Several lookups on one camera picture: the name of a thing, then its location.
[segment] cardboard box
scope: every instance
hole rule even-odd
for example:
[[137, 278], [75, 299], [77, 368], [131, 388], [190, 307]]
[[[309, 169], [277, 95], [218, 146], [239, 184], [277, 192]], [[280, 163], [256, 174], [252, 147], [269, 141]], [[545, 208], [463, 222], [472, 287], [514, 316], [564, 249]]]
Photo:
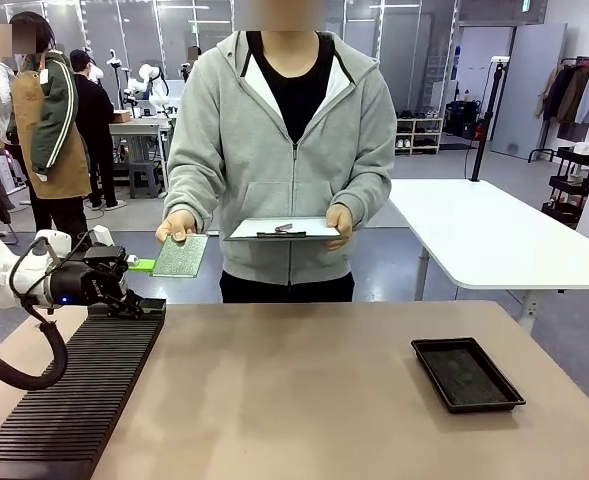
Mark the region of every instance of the cardboard box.
[[127, 123], [131, 120], [129, 110], [114, 110], [114, 119], [112, 123]]

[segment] shoe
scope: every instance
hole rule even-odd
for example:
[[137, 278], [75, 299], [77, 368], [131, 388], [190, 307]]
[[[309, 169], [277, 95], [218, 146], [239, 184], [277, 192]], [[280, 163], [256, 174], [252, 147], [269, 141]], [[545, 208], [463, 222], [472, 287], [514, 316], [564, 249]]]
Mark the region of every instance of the shoe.
[[125, 205], [127, 205], [127, 203], [125, 203], [123, 200], [118, 200], [116, 202], [116, 205], [112, 205], [111, 207], [105, 207], [105, 211], [111, 212], [112, 210], [116, 210], [118, 208], [123, 208]]

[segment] brown apron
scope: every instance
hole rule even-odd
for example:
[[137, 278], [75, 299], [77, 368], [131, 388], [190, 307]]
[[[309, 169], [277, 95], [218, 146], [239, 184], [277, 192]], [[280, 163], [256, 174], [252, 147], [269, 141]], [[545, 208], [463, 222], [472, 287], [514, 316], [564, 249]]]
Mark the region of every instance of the brown apron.
[[[41, 56], [39, 71], [45, 65], [45, 53]], [[29, 175], [34, 192], [38, 198], [56, 199], [83, 197], [91, 192], [87, 157], [81, 135], [72, 125], [70, 133], [63, 144], [54, 166], [47, 175], [47, 182], [42, 182], [32, 171], [32, 135], [34, 128], [41, 121], [41, 111], [45, 95], [39, 82], [39, 74], [25, 71], [18, 74], [12, 85], [12, 101], [18, 138], [25, 158], [27, 175]]]

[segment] black pants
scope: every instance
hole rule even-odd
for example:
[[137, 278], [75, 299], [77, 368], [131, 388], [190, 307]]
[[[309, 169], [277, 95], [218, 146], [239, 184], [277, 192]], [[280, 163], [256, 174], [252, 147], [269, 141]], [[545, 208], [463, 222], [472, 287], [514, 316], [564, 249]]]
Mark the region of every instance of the black pants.
[[49, 209], [45, 204], [45, 200], [41, 200], [36, 196], [36, 192], [34, 191], [34, 187], [32, 186], [32, 182], [30, 180], [29, 175], [27, 174], [27, 167], [25, 165], [25, 159], [23, 159], [23, 151], [21, 150], [20, 145], [5, 145], [5, 148], [10, 155], [18, 162], [21, 166], [21, 170], [25, 175], [25, 185], [27, 185], [27, 189], [30, 192], [30, 202], [32, 203], [32, 213], [34, 214], [34, 223], [36, 224], [36, 231], [39, 230], [49, 230], [52, 228], [52, 216], [49, 213]]
[[21, 170], [27, 177], [25, 183], [30, 192], [30, 202], [32, 202], [32, 212], [34, 214], [34, 223], [36, 231], [50, 230], [52, 220], [56, 228], [61, 232], [67, 233], [72, 237], [72, 246], [81, 236], [87, 232], [87, 220], [83, 210], [83, 198], [60, 198], [60, 199], [42, 199], [36, 196], [32, 182], [27, 175], [27, 167], [23, 159], [23, 152], [19, 145], [6, 145], [5, 148], [10, 152], [12, 157], [19, 163]]
[[[105, 198], [108, 207], [116, 205], [116, 194], [114, 193], [114, 159], [112, 149], [90, 150], [90, 184], [92, 193], [90, 201], [92, 206], [98, 207], [101, 204], [101, 195]], [[101, 176], [101, 186], [98, 188], [98, 177]]]
[[223, 303], [349, 303], [354, 294], [354, 277], [298, 285], [273, 285], [221, 275]]

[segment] stool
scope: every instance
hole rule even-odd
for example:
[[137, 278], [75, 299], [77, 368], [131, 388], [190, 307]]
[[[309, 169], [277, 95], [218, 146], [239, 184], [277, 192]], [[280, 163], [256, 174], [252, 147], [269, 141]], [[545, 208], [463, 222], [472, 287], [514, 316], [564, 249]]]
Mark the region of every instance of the stool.
[[156, 173], [154, 162], [130, 162], [130, 198], [146, 195], [158, 198], [161, 182]]

